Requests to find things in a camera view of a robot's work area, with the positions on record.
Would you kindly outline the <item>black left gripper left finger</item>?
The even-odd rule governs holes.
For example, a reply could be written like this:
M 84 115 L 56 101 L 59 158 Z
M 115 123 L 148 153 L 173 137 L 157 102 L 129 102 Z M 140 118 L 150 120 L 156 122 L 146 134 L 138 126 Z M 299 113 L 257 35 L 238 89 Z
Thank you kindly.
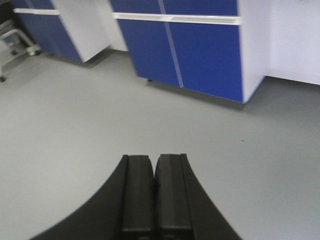
M 147 155 L 123 155 L 101 188 L 35 240 L 153 240 L 154 174 Z

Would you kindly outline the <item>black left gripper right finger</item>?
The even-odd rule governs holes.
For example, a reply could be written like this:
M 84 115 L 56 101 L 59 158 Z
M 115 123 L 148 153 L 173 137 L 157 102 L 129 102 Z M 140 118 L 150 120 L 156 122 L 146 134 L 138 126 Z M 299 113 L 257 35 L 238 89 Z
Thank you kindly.
M 158 240 L 239 240 L 212 202 L 186 154 L 161 154 L 155 169 Z

